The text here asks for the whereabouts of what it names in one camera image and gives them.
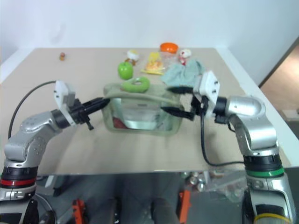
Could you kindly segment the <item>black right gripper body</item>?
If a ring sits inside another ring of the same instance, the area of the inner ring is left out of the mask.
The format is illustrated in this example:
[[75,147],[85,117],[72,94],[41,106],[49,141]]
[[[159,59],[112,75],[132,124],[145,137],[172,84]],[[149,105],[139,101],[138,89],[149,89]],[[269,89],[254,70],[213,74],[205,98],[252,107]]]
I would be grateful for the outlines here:
[[208,109],[208,98],[206,96],[200,97],[200,100],[196,95],[192,95],[191,100],[191,116],[205,116]]

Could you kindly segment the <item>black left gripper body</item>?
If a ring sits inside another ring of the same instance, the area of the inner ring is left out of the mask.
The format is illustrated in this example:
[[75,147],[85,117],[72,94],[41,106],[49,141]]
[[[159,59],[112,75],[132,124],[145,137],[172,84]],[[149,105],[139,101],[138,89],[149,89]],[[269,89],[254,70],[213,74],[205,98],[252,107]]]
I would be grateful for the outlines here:
[[87,124],[91,131],[94,127],[90,123],[88,108],[92,105],[91,101],[81,103],[78,98],[75,99],[73,106],[70,107],[70,115],[76,124]]

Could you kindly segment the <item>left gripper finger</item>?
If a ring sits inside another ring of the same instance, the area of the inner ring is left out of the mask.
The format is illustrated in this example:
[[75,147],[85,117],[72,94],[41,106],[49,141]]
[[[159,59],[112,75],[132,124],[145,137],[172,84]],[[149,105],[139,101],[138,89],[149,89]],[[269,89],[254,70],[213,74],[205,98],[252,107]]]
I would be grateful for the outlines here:
[[83,103],[83,106],[84,108],[105,108],[109,102],[109,98],[98,97]]
[[91,100],[85,103],[85,113],[92,114],[102,110],[109,104],[110,100]]

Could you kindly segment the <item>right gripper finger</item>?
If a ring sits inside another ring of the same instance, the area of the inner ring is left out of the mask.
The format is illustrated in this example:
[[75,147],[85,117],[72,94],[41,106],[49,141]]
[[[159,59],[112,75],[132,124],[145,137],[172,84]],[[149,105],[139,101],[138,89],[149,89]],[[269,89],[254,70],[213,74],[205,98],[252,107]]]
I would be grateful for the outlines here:
[[185,118],[185,119],[188,119],[190,121],[194,120],[194,116],[195,116],[194,113],[181,110],[178,107],[164,106],[164,107],[161,107],[161,109],[164,112],[166,112],[166,113],[168,113],[172,116],[179,117],[179,118]]
[[173,86],[168,87],[167,91],[175,94],[193,94],[193,88],[188,86]]

